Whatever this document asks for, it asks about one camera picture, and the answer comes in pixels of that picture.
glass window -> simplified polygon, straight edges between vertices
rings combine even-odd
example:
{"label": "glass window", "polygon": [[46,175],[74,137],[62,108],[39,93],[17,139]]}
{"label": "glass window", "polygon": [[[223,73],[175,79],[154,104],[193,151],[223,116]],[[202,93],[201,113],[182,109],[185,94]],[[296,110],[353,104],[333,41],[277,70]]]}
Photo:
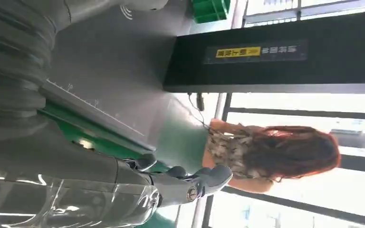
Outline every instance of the glass window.
{"label": "glass window", "polygon": [[227,122],[261,127],[290,125],[314,127],[320,131],[334,134],[338,139],[342,154],[365,157],[365,120],[230,112]]}
{"label": "glass window", "polygon": [[308,19],[315,19],[315,18],[326,18],[326,17],[348,15],[348,14],[354,14],[354,13],[363,13],[363,12],[365,12],[365,8],[350,9],[350,10],[344,10],[344,11],[333,12],[333,13],[323,13],[323,14],[317,14],[317,15],[311,15],[311,16],[304,16],[304,17],[301,17],[301,20],[308,20]]}
{"label": "glass window", "polygon": [[334,2],[340,2],[340,1],[345,1],[345,0],[302,0],[301,7],[334,3]]}
{"label": "glass window", "polygon": [[298,0],[250,0],[247,15],[297,8]]}
{"label": "glass window", "polygon": [[365,172],[337,168],[283,180],[268,195],[365,216]]}
{"label": "glass window", "polygon": [[214,196],[212,228],[365,228],[363,225],[235,194]]}
{"label": "glass window", "polygon": [[257,23],[247,23],[244,25],[245,28],[250,28],[254,26],[263,26],[263,25],[271,25],[271,24],[279,24],[285,22],[292,22],[296,21],[296,18],[288,18],[288,19],[280,19],[280,20],[271,20],[271,21],[264,21],[264,22],[257,22]]}
{"label": "glass window", "polygon": [[365,113],[365,94],[233,93],[231,107]]}

gray panel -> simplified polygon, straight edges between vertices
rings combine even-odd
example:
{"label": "gray panel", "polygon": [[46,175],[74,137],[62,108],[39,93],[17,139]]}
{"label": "gray panel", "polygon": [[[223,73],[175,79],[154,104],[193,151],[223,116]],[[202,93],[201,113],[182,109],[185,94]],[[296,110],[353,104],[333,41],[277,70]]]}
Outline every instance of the gray panel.
{"label": "gray panel", "polygon": [[189,30],[188,0],[158,11],[115,6],[58,34],[43,93],[154,150],[169,96],[162,82],[175,37]]}

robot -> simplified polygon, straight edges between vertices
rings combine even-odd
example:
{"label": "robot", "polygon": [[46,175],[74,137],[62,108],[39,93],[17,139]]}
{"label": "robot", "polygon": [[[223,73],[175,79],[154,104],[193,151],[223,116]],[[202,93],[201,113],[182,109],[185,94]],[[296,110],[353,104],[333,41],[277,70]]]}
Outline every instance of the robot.
{"label": "robot", "polygon": [[158,10],[167,0],[0,0],[0,227],[116,228],[158,207],[219,191],[228,167],[147,172],[153,155],[121,160],[68,142],[37,113],[56,34],[114,5]]}

sleeveless dress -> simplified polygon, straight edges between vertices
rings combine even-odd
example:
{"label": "sleeveless dress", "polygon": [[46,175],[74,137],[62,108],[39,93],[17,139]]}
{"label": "sleeveless dress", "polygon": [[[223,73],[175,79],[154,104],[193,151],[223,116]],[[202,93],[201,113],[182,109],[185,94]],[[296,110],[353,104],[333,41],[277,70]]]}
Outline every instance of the sleeveless dress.
{"label": "sleeveless dress", "polygon": [[210,129],[206,150],[212,155],[215,164],[230,167],[235,178],[259,178],[259,173],[256,170],[248,169],[243,161],[243,155],[251,147],[253,131],[245,128],[241,132],[241,134],[224,135]]}

red hair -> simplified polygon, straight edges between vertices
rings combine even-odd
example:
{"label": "red hair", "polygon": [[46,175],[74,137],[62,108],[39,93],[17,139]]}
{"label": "red hair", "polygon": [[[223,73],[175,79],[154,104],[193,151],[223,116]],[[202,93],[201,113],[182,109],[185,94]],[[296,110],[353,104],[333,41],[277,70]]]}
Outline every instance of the red hair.
{"label": "red hair", "polygon": [[244,162],[265,177],[298,179],[334,169],[341,155],[336,139],[311,127],[274,126],[255,132]]}

